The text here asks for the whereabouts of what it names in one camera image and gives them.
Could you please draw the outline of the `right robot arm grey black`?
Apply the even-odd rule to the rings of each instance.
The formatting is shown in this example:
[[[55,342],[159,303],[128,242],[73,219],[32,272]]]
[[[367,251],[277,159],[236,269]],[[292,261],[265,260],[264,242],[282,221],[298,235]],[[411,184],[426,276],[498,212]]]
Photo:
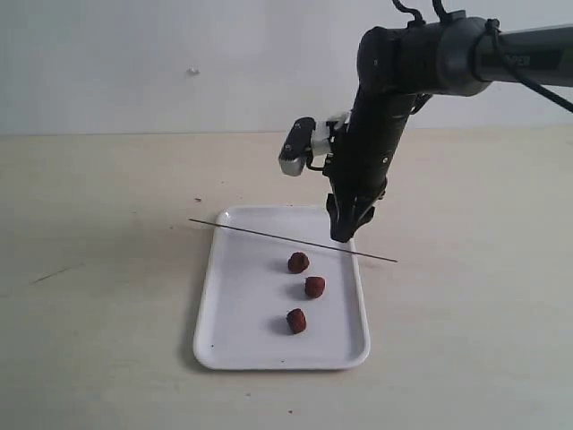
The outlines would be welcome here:
[[[330,236],[345,243],[370,222],[408,118],[434,95],[471,97],[516,82],[565,108],[553,86],[572,84],[572,28],[502,32],[496,19],[448,18],[404,29],[374,27],[357,50],[359,86],[324,174]]]

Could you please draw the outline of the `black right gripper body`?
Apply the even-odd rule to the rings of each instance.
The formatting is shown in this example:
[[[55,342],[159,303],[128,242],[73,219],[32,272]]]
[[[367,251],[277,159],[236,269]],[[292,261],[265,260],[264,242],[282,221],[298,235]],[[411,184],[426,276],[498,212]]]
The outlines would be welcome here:
[[[415,102],[413,93],[357,90],[346,130],[335,139],[325,173],[331,186],[328,210],[356,204],[364,211],[381,199]]]

